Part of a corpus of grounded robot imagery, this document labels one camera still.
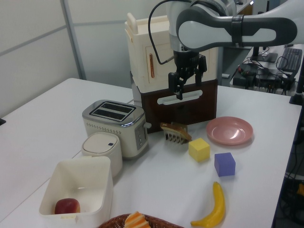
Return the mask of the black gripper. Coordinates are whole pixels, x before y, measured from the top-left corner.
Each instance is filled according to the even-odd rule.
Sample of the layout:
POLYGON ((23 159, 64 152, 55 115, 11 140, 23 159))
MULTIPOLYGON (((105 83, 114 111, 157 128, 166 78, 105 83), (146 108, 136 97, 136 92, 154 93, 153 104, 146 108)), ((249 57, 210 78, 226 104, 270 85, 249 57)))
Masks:
POLYGON ((168 86, 169 90, 176 95, 176 98, 182 100, 183 87, 190 77, 189 72, 195 72, 195 85, 201 86, 201 79, 204 72, 207 71, 207 61, 206 57, 204 55, 200 56, 199 52, 174 51, 173 55, 176 72, 168 74, 168 86))

